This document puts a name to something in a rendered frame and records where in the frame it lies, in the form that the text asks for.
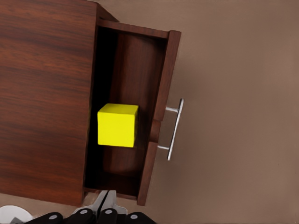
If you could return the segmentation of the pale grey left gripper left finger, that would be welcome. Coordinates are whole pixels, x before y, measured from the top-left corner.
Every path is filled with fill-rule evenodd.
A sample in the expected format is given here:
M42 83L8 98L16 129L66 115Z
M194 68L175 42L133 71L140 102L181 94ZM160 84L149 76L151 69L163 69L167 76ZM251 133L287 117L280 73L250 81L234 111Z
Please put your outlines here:
M76 209L63 224L96 224L107 195L107 190L100 192L93 204Z

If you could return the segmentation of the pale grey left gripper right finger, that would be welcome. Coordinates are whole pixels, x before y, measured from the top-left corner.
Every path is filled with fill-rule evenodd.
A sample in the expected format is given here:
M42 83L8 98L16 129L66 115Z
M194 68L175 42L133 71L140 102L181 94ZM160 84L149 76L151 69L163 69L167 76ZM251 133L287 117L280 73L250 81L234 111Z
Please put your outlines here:
M124 223L128 210L117 205L117 193L109 190L103 198L98 209L98 224Z

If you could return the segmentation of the yellow cube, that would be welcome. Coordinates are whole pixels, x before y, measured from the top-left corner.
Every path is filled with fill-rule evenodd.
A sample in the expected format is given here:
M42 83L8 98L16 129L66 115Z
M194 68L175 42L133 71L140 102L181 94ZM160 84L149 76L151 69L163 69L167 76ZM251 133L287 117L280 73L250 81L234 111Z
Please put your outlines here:
M137 135L137 105L108 103L97 113L99 145L133 147Z

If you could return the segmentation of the dark wooden cabinet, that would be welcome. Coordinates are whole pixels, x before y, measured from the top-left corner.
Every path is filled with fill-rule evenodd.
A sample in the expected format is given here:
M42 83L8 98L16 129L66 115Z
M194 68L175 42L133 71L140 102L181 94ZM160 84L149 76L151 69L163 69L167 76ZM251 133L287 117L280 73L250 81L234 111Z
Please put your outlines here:
M0 0L0 193L82 203L99 18L90 0Z

